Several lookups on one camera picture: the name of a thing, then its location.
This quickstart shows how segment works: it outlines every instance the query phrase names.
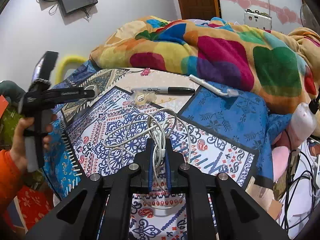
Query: human hand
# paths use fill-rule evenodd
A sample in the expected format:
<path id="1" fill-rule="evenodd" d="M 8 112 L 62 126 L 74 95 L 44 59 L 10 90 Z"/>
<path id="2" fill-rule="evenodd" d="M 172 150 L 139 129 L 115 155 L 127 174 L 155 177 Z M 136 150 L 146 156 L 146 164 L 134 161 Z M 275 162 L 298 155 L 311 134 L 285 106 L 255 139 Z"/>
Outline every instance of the human hand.
<path id="1" fill-rule="evenodd" d="M 55 114 L 52 115 L 52 121 L 55 121 L 57 116 Z M 12 140 L 12 148 L 10 150 L 10 156 L 17 168 L 21 171 L 22 174 L 26 172 L 27 169 L 27 159 L 26 159 L 26 149 L 24 145 L 24 136 L 23 132 L 26 128 L 30 127 L 35 121 L 34 117 L 21 118 L 14 130 L 13 140 Z M 46 132 L 52 132 L 53 127 L 51 124 L 47 125 L 45 128 Z M 47 135 L 43 138 L 43 147 L 44 149 L 49 150 L 51 136 Z"/>

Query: orange sleeve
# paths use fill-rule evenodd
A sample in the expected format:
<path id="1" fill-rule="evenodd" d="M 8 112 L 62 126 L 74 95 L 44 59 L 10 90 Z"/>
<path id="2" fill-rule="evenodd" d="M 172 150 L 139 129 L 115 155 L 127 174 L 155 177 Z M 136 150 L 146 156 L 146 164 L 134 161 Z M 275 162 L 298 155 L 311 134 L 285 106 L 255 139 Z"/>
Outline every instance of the orange sleeve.
<path id="1" fill-rule="evenodd" d="M 3 214 L 21 187 L 21 172 L 12 161 L 9 151 L 0 151 L 0 214 Z"/>

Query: finger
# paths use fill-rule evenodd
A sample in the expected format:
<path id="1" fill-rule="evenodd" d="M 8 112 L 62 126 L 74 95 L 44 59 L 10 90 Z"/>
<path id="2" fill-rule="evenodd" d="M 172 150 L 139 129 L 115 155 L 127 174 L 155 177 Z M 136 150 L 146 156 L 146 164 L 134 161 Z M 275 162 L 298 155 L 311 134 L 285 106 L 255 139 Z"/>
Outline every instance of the finger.
<path id="1" fill-rule="evenodd" d="M 57 115 L 56 115 L 56 114 L 53 114 L 53 115 L 51 116 L 51 120 L 52 120 L 52 122 L 54 122 L 55 120 L 57 120 Z"/>
<path id="2" fill-rule="evenodd" d="M 46 131 L 46 132 L 52 132 L 52 131 L 53 131 L 53 126 L 52 126 L 51 124 L 47 125 L 47 126 L 45 127 L 45 131 Z"/>
<path id="3" fill-rule="evenodd" d="M 51 136 L 50 136 L 50 135 L 47 135 L 46 137 L 44 137 L 44 138 L 43 138 L 43 142 L 44 142 L 45 144 L 50 143 L 50 142 L 51 142 Z"/>
<path id="4" fill-rule="evenodd" d="M 23 131 L 35 121 L 34 117 L 21 118 L 14 131 L 14 136 L 23 136 Z"/>

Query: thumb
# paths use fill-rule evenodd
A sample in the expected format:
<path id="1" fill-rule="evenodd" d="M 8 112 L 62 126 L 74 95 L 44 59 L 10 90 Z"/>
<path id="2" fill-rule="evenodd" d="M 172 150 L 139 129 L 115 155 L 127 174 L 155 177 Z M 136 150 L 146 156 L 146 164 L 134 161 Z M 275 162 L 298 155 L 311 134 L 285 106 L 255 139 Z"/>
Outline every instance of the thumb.
<path id="1" fill-rule="evenodd" d="M 30 127 L 35 121 L 34 117 L 21 118 L 14 131 L 15 136 L 23 136 L 23 132 L 26 128 Z"/>

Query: person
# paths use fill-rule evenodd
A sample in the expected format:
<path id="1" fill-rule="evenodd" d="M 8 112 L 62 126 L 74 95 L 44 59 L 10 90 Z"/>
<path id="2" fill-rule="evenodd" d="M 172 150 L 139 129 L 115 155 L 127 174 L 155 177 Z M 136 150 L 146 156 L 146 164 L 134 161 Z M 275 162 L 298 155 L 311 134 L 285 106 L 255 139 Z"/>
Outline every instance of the person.
<path id="1" fill-rule="evenodd" d="M 0 214 L 3 214 L 22 187 L 22 176 L 27 172 L 28 163 L 23 132 L 33 122 L 33 117 L 21 118 L 14 131 L 11 149 L 0 151 Z M 47 125 L 46 132 L 52 130 L 52 125 Z M 50 140 L 50 135 L 43 138 L 44 149 L 49 149 Z"/>

